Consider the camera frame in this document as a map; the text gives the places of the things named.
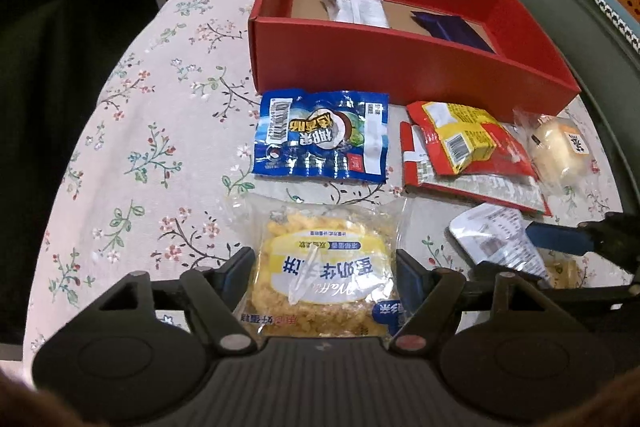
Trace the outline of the dark blue foil packet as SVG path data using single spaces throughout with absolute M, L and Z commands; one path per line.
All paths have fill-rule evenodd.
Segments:
M 490 44 L 460 16 L 413 11 L 411 17 L 434 38 L 494 53 Z

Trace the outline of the red cardboard box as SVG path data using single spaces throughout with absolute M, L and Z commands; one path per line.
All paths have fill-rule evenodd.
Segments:
M 390 101 L 454 102 L 509 121 L 555 115 L 579 86 L 520 0 L 383 0 L 390 28 L 332 22 L 320 0 L 256 0 L 248 20 L 258 92 L 358 90 Z M 494 53 L 432 37 L 413 11 L 457 15 Z

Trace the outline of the red yellow snack bag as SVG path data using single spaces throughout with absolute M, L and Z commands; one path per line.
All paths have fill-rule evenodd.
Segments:
M 407 110 L 424 135 L 426 153 L 439 176 L 536 176 L 523 145 L 485 109 L 414 102 Z

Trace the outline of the white small snack packet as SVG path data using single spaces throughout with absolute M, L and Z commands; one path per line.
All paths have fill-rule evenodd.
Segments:
M 548 279 L 544 259 L 526 234 L 520 210 L 480 204 L 452 219 L 449 232 L 474 265 L 487 261 Z

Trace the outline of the white long snack packet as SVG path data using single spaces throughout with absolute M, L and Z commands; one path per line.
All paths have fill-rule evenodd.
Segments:
M 321 0 L 321 2 L 332 22 L 390 28 L 383 0 Z

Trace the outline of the red white packet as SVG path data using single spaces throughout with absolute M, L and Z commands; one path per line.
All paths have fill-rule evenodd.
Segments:
M 477 202 L 516 208 L 550 216 L 551 210 L 537 181 L 531 176 L 501 176 L 501 174 L 460 174 L 439 176 L 425 150 L 424 136 L 419 126 L 401 121 L 399 125 L 405 187 L 424 188 Z

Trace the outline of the gold foil snack packet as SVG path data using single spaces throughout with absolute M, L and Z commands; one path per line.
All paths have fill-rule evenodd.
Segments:
M 574 257 L 547 259 L 544 266 L 553 289 L 578 289 L 587 285 L 588 267 Z

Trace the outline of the clear yellow egg crisp packet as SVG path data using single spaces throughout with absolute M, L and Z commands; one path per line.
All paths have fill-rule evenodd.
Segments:
M 238 309 L 257 338 L 380 337 L 405 321 L 396 249 L 402 199 L 371 208 L 285 202 L 257 194 L 228 204 L 255 261 Z

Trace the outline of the floral tablecloth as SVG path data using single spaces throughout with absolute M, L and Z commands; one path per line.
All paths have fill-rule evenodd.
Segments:
M 167 0 L 128 46 L 99 95 L 56 194 L 27 309 L 23 360 L 124 275 L 175 280 L 216 268 L 242 245 L 228 197 L 256 193 L 373 208 L 404 200 L 404 247 L 426 267 L 469 267 L 447 235 L 466 199 L 413 195 L 402 179 L 399 126 L 390 109 L 383 184 L 254 176 L 259 95 L 247 22 L 255 0 Z

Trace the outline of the dark side table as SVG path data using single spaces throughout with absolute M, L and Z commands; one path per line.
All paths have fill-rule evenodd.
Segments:
M 25 334 L 51 204 L 108 74 L 158 0 L 1 0 L 1 340 Z

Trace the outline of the round cake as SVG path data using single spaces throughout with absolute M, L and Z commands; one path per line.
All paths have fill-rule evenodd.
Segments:
M 593 155 L 573 119 L 515 109 L 514 124 L 546 195 L 577 190 L 592 178 Z

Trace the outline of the blue coconut snack packet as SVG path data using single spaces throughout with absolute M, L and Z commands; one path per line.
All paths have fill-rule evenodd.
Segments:
M 268 91 L 260 101 L 253 172 L 386 181 L 388 102 L 383 93 Z

